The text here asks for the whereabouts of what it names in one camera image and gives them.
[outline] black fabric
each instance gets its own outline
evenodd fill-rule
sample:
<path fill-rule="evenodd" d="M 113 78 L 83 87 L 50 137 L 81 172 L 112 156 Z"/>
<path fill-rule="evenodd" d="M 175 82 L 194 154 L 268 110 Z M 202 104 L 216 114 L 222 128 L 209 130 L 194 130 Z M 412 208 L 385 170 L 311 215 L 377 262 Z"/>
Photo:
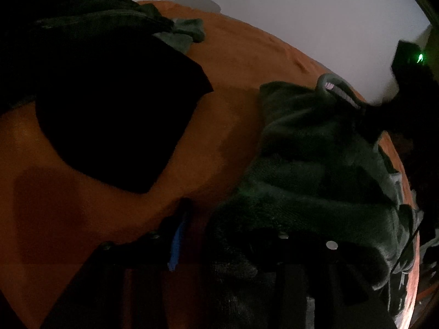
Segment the black fabric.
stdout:
<path fill-rule="evenodd" d="M 74 169 L 147 192 L 212 90 L 201 67 L 131 29 L 74 43 L 65 56 L 37 95 L 41 130 Z"/>
<path fill-rule="evenodd" d="M 212 91 L 197 63 L 152 36 L 174 22 L 131 0 L 25 1 L 2 40 L 0 112 L 36 98 L 68 165 L 147 192 Z"/>

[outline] orange blanket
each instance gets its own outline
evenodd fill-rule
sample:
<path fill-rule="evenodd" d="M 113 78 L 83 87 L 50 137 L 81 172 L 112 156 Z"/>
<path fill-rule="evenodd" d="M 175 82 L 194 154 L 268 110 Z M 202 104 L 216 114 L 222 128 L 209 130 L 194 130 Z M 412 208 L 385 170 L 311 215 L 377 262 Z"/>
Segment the orange blanket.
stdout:
<path fill-rule="evenodd" d="M 39 327 L 102 241 L 132 241 L 153 230 L 183 196 L 194 200 L 201 229 L 209 210 L 227 197 L 255 155 L 262 127 L 259 86 L 282 80 L 314 88 L 326 72 L 248 24 L 172 2 L 155 5 L 166 17 L 204 20 L 206 41 L 193 45 L 188 56 L 203 67 L 215 92 L 199 102 L 148 194 L 121 191 L 68 167 L 41 133 L 34 104 L 0 119 L 0 289 L 29 329 Z M 405 200 L 412 204 L 403 166 L 387 135 L 381 145 L 403 173 Z M 417 266 L 410 275 L 405 322 L 413 312 Z M 190 294 L 190 283 L 195 281 L 193 274 L 178 281 L 183 282 L 179 294 L 174 293 L 178 303 L 167 303 L 171 329 L 191 327 L 197 298 Z"/>

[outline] dark clothing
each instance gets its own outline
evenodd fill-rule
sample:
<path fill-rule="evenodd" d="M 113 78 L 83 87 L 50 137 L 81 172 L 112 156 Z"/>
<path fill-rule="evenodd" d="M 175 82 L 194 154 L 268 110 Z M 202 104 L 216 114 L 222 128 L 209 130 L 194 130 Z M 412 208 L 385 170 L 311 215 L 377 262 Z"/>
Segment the dark clothing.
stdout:
<path fill-rule="evenodd" d="M 394 170 L 378 148 L 380 133 L 362 123 L 361 108 L 319 88 L 320 79 L 316 91 L 284 82 L 260 89 L 266 123 L 260 154 L 206 229 L 209 328 L 269 327 L 272 232 L 275 238 L 278 232 L 307 233 L 300 247 L 307 246 L 309 234 L 337 242 L 374 290 L 413 266 L 418 216 L 400 203 Z M 375 140 L 366 141 L 359 129 Z M 308 252 L 318 253 L 311 247 Z M 322 266 L 318 255 L 310 256 L 315 268 Z M 383 292 L 390 314 L 397 315 L 405 289 Z"/>
<path fill-rule="evenodd" d="M 174 19 L 174 21 L 172 33 L 159 32 L 154 36 L 177 51 L 187 54 L 192 43 L 201 43 L 206 38 L 202 19 Z"/>
<path fill-rule="evenodd" d="M 68 165 L 147 192 L 212 91 L 197 63 L 152 36 L 174 22 L 131 0 L 29 1 L 3 41 L 2 111 L 36 96 Z"/>

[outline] blue tag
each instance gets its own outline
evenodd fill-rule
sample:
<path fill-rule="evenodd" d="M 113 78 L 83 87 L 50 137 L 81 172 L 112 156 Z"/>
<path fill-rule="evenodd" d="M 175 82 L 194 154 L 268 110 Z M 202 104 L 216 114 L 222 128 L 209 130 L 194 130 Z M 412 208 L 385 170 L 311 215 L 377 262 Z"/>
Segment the blue tag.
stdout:
<path fill-rule="evenodd" d="M 174 238 L 171 243 L 171 258 L 168 262 L 168 268 L 170 271 L 175 271 L 175 268 L 178 265 L 178 261 L 180 259 L 180 247 L 181 241 L 183 239 L 184 231 L 186 230 L 187 225 L 187 213 L 183 215 L 183 220 L 175 231 Z"/>

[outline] dark green fleece blanket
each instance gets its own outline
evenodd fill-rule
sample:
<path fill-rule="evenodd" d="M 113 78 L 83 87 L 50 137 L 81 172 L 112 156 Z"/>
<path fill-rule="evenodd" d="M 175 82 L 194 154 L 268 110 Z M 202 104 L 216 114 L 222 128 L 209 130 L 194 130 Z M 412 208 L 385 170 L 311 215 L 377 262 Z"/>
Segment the dark green fleece blanket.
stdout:
<path fill-rule="evenodd" d="M 394 298 L 397 306 L 390 303 L 390 274 L 394 269 L 400 279 L 413 266 L 418 217 L 401 206 L 395 170 L 378 147 L 381 132 L 362 124 L 361 102 L 354 107 L 319 84 L 315 91 L 265 84 L 260 99 L 265 128 L 259 155 L 206 231 L 216 314 L 211 327 L 267 328 L 274 278 L 247 255 L 247 240 L 262 229 L 348 244 L 340 246 L 345 259 L 374 290 L 386 289 L 383 301 L 396 315 L 403 295 Z M 369 142 L 363 134 L 378 138 Z"/>

